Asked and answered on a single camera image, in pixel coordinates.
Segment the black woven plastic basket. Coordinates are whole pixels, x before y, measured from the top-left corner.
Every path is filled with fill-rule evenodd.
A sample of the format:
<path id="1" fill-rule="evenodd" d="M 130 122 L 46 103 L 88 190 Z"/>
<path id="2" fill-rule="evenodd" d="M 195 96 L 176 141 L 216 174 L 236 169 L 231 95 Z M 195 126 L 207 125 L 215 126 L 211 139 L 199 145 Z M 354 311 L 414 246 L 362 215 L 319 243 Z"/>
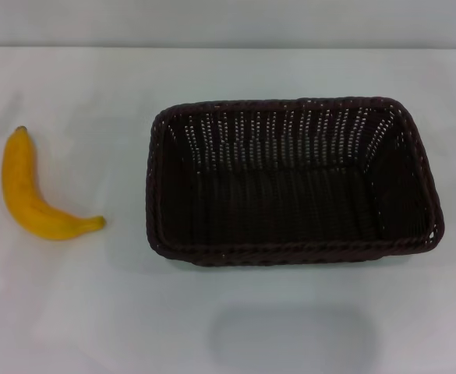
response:
<path id="1" fill-rule="evenodd" d="M 386 97 L 178 104 L 153 122 L 147 239 L 197 266 L 355 263 L 434 249 L 444 215 Z"/>

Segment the yellow banana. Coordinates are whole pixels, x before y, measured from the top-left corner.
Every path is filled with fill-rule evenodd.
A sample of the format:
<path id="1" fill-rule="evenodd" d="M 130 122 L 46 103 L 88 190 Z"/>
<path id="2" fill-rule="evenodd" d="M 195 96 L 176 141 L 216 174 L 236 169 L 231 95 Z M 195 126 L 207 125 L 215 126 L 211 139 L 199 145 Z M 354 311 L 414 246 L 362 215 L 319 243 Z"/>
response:
<path id="1" fill-rule="evenodd" d="M 12 218 L 37 237 L 61 241 L 99 231 L 102 216 L 81 218 L 51 206 L 37 184 L 36 148 L 28 130 L 20 126 L 5 143 L 2 158 L 2 195 Z"/>

